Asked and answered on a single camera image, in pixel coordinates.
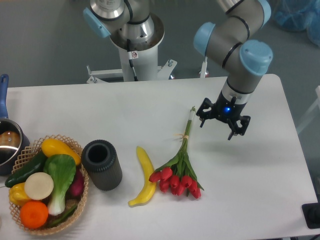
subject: white table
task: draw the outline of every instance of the white table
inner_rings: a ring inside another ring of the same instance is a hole
[[[205,191],[199,200],[159,189],[145,206],[130,208],[144,184],[136,146],[155,168],[181,146],[189,110],[205,97],[213,102],[225,77],[108,84],[10,88],[9,118],[30,141],[51,134],[82,147],[105,139],[117,150],[123,179],[103,192],[90,182],[80,218],[46,239],[253,240],[319,234],[305,223],[301,205],[317,201],[280,79],[265,75],[243,115],[245,136],[227,140],[230,129],[217,120],[200,128],[195,117],[188,153]],[[8,189],[0,188],[1,240],[40,239],[11,220]]]

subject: tulip bouquet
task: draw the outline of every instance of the tulip bouquet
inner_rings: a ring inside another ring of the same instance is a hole
[[[173,195],[180,196],[186,190],[187,196],[191,193],[198,199],[201,196],[200,189],[204,189],[198,182],[197,175],[191,166],[187,152],[191,123],[195,113],[196,109],[192,107],[185,132],[182,134],[182,145],[177,154],[167,163],[154,170],[149,177],[149,181],[153,183],[160,181],[159,187],[164,193],[171,188]]]

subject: blue pot handle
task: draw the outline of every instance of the blue pot handle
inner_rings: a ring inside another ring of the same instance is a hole
[[[6,106],[8,83],[9,76],[7,74],[2,74],[0,77],[0,119],[8,118],[8,110]]]

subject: cooking pot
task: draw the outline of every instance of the cooking pot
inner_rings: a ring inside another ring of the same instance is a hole
[[[0,176],[9,175],[21,151],[30,142],[21,127],[8,119],[6,105],[9,76],[0,77]]]

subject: bok choy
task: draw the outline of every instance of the bok choy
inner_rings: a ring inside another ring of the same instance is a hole
[[[59,215],[65,210],[66,192],[74,180],[76,163],[70,155],[57,154],[49,157],[43,171],[53,179],[53,191],[47,205],[50,215]]]

